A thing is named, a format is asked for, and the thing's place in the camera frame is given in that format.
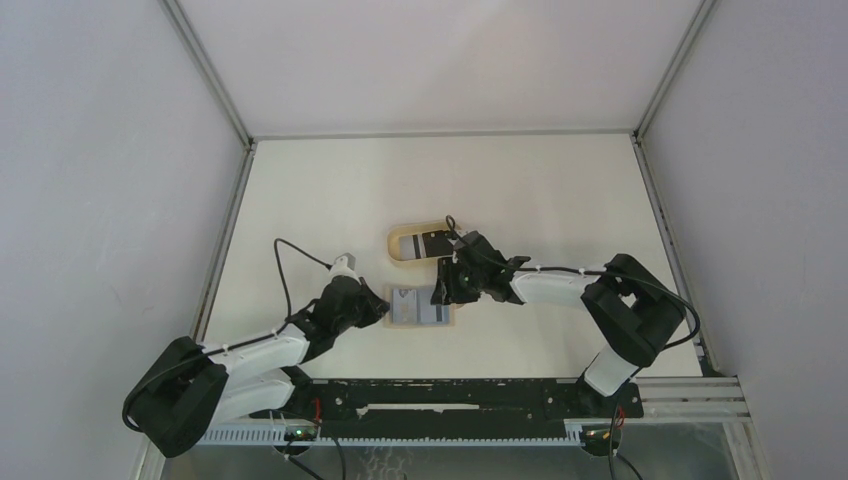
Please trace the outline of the beige leather card holder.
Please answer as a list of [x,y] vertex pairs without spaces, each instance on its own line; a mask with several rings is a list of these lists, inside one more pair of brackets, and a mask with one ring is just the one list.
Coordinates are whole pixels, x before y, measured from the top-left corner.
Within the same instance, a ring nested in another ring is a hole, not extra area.
[[389,312],[383,320],[387,328],[432,328],[454,324],[454,307],[431,302],[435,287],[389,285],[385,289]]

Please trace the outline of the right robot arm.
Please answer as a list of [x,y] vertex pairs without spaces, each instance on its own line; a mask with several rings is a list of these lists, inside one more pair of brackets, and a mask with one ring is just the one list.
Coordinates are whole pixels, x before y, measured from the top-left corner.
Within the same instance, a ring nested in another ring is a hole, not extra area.
[[487,295],[514,305],[582,308],[605,340],[580,376],[579,406],[605,415],[619,390],[672,345],[690,305],[638,260],[619,253],[598,268],[533,266],[528,256],[506,258],[479,232],[453,242],[438,262],[434,305],[465,305]]

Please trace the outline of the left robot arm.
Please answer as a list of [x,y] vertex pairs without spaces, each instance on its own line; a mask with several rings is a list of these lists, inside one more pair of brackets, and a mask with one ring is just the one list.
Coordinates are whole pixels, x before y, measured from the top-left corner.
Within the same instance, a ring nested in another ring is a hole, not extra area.
[[173,458],[222,422],[278,408],[301,416],[310,409],[313,392],[291,379],[287,369],[317,358],[347,330],[369,327],[390,310],[363,278],[339,276],[269,333],[232,345],[179,337],[128,393],[122,419]]

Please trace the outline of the blue grey credit card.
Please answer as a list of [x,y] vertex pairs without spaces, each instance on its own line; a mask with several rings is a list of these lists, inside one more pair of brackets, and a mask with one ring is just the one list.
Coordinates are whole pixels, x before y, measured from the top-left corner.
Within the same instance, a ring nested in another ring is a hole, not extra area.
[[449,325],[451,321],[451,309],[449,306],[431,305],[430,298],[432,288],[421,288],[417,290],[417,322],[423,326]]

